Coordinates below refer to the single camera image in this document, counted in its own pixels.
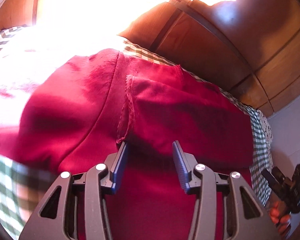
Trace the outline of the person right hand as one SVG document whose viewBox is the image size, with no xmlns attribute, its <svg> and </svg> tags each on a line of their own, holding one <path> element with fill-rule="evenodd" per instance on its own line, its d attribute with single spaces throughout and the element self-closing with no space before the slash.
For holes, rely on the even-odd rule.
<svg viewBox="0 0 300 240">
<path fill-rule="evenodd" d="M 291 215 L 287 211 L 285 202 L 271 202 L 268 213 L 272 222 L 275 224 L 281 239 L 286 239 L 291 229 Z"/>
</svg>

